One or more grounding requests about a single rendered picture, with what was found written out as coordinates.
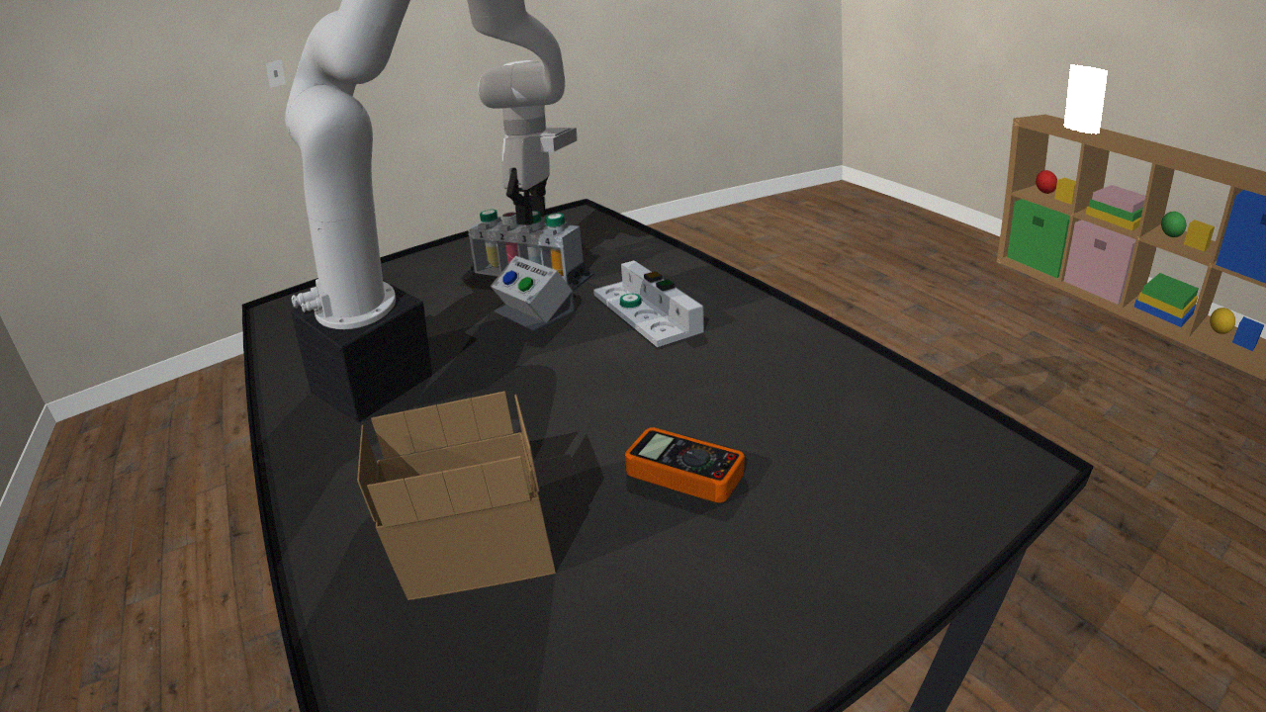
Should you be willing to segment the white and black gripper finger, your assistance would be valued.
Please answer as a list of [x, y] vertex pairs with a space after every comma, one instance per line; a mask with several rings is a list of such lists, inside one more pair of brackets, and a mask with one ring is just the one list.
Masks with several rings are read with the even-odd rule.
[[[519, 191], [524, 191], [524, 196], [522, 194], [518, 194]], [[529, 195], [530, 195], [530, 188], [525, 190], [523, 190], [523, 188], [518, 188], [518, 170], [511, 168], [509, 188], [506, 188], [506, 196], [511, 198], [511, 205], [515, 207], [518, 224], [533, 226], [532, 204], [529, 204]]]
[[529, 204], [532, 204], [532, 212], [541, 212], [541, 217], [546, 215], [546, 209], [544, 209], [544, 194], [546, 194], [546, 190], [544, 190], [544, 186], [547, 184], [547, 179], [544, 179], [542, 182], [538, 182], [539, 186], [538, 186], [538, 184], [536, 184], [536, 186], [530, 188], [530, 200], [529, 200]]

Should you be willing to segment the brown cardboard box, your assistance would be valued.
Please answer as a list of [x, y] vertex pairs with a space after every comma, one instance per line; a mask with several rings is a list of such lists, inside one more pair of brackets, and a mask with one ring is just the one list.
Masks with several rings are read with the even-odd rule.
[[406, 601], [556, 573], [505, 391], [371, 419], [387, 459], [376, 462], [362, 424], [357, 481]]

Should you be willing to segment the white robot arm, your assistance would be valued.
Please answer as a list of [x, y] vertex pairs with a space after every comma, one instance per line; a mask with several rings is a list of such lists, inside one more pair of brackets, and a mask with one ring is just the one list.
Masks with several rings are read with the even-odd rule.
[[[546, 128], [544, 105], [565, 91], [563, 60], [555, 35], [524, 0], [467, 0], [472, 27], [525, 46], [538, 60], [487, 68], [479, 81], [485, 106], [503, 109], [503, 133], [541, 136], [541, 152], [576, 141], [576, 128]], [[316, 288], [291, 296], [334, 329], [365, 327], [398, 302], [384, 281], [372, 188], [373, 130], [356, 84], [386, 67], [410, 0], [342, 0], [316, 22], [303, 49], [287, 100], [287, 134], [303, 149], [305, 207], [311, 223]], [[537, 63], [538, 62], [538, 63]], [[525, 65], [524, 65], [525, 63]], [[306, 303], [305, 303], [306, 302]]]

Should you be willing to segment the orange digital multimeter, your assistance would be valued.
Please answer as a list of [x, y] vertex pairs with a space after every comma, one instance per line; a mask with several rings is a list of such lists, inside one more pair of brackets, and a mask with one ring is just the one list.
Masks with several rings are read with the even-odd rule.
[[646, 429], [625, 452], [627, 475], [693, 497], [724, 503], [744, 475], [744, 452]]

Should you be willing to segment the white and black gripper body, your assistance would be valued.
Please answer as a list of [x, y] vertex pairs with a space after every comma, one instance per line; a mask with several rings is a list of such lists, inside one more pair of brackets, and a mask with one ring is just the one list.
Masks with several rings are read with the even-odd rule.
[[509, 188], [511, 168], [518, 170], [523, 190], [549, 176], [549, 152], [541, 152], [541, 136], [503, 134], [503, 188]]

